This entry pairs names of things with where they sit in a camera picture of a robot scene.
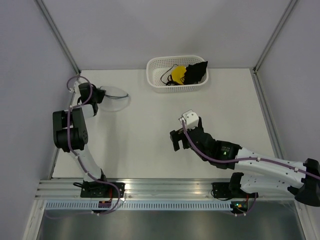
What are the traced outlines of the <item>black lace bra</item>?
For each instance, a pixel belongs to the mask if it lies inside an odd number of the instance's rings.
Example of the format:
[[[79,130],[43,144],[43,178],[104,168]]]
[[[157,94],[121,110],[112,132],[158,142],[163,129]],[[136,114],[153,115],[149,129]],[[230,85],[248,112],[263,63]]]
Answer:
[[[202,61],[186,67],[186,72],[183,77],[184,85],[193,85],[200,82],[205,75],[208,67],[208,61]]]

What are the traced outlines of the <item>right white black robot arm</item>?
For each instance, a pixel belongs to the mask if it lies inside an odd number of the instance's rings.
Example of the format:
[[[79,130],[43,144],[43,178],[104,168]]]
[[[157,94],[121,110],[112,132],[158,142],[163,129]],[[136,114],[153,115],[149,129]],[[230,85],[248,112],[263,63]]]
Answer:
[[[202,161],[221,170],[233,170],[228,192],[235,198],[263,191],[285,192],[307,206],[320,205],[320,163],[267,157],[239,144],[214,139],[204,131],[194,112],[180,119],[181,128],[169,133],[174,151],[192,150]]]

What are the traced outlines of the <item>yellow bra black trim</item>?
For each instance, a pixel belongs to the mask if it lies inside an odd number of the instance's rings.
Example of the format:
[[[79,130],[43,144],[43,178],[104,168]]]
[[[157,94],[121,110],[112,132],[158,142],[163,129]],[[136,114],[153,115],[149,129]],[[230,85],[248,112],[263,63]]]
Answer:
[[[185,72],[185,66],[174,64],[160,77],[160,81],[166,86],[182,86]]]

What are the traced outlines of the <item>round white mesh laundry bag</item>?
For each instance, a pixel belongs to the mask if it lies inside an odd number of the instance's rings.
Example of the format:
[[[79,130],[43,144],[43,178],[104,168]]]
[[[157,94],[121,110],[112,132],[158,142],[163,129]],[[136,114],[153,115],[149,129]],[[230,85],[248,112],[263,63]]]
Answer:
[[[105,91],[102,102],[98,104],[102,111],[119,112],[131,103],[131,96],[121,88],[104,85],[100,89]]]

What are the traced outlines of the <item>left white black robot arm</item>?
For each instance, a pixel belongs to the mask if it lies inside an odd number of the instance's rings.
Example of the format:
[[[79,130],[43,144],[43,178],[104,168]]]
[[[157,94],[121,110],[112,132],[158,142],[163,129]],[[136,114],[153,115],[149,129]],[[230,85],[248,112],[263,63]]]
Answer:
[[[98,104],[102,103],[106,91],[90,83],[81,83],[75,92],[79,94],[76,105],[52,114],[53,141],[58,149],[73,158],[82,171],[84,182],[96,181],[92,185],[92,193],[104,198],[109,193],[109,185],[89,150],[86,120],[97,115]]]

